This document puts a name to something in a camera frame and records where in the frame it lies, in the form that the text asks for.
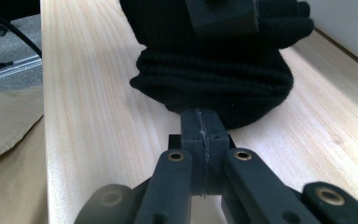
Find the floor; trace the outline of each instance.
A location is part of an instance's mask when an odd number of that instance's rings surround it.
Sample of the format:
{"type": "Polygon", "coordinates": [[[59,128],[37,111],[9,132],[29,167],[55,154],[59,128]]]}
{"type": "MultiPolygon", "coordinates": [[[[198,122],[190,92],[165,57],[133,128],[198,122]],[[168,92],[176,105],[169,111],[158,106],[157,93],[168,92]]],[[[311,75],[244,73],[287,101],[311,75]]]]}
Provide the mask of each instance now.
{"type": "MultiPolygon", "coordinates": [[[[11,23],[41,48],[40,15],[19,19],[11,23]]],[[[15,62],[34,55],[36,53],[11,32],[8,32],[5,36],[0,36],[0,63],[15,62]]],[[[0,91],[21,90],[31,86],[42,85],[42,83],[42,66],[39,65],[14,75],[0,78],[0,91]]]]}

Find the beige fabric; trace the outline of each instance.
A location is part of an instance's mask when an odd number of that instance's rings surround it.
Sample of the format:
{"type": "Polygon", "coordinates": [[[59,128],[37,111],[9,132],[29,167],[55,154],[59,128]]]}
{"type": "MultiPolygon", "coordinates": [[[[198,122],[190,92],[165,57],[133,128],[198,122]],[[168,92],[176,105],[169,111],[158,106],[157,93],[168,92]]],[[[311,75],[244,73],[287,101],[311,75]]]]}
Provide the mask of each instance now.
{"type": "Polygon", "coordinates": [[[42,87],[0,92],[0,155],[13,148],[42,115],[42,87]]]}
{"type": "Polygon", "coordinates": [[[43,119],[0,156],[0,224],[48,223],[43,119]]]}

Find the cable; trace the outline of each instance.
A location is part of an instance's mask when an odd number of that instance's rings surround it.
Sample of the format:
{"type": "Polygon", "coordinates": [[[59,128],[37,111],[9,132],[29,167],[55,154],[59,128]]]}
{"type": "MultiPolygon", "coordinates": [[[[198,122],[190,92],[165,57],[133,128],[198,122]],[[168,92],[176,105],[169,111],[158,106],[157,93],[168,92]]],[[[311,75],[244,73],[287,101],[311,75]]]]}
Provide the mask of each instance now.
{"type": "Polygon", "coordinates": [[[10,22],[0,17],[0,25],[11,31],[15,34],[19,39],[21,39],[25,44],[27,44],[31,49],[33,49],[40,58],[42,58],[42,50],[32,42],[25,34],[23,34],[19,29],[17,29],[14,25],[10,24],[10,22]]]}

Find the wood grain surface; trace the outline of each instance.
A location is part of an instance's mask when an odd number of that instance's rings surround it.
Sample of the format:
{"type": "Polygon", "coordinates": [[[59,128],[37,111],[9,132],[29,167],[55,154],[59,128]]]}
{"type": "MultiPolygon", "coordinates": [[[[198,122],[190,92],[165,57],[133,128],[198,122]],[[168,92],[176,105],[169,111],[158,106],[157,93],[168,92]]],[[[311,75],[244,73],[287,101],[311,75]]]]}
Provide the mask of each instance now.
{"type": "MultiPolygon", "coordinates": [[[[50,223],[73,223],[98,188],[152,175],[180,118],[133,89],[140,46],[118,1],[42,0],[50,223]]],[[[313,33],[282,55],[295,86],[264,118],[230,131],[289,187],[312,181],[358,199],[358,63],[313,33]]],[[[192,223],[225,223],[193,197],[192,223]]]]}

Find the wood grain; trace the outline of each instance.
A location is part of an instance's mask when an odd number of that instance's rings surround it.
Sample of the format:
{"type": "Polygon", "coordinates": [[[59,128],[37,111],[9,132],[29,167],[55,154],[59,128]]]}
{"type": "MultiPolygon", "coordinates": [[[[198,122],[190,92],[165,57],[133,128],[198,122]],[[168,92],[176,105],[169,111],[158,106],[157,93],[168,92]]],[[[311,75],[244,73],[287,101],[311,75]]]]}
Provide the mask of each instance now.
{"type": "MultiPolygon", "coordinates": [[[[118,1],[42,0],[50,223],[73,223],[98,188],[150,177],[180,118],[137,90],[140,46],[118,1]]],[[[288,186],[327,181],[358,198],[358,63],[317,34],[282,51],[288,99],[231,131],[288,186]]],[[[193,199],[192,223],[225,223],[217,197],[193,199]]]]}

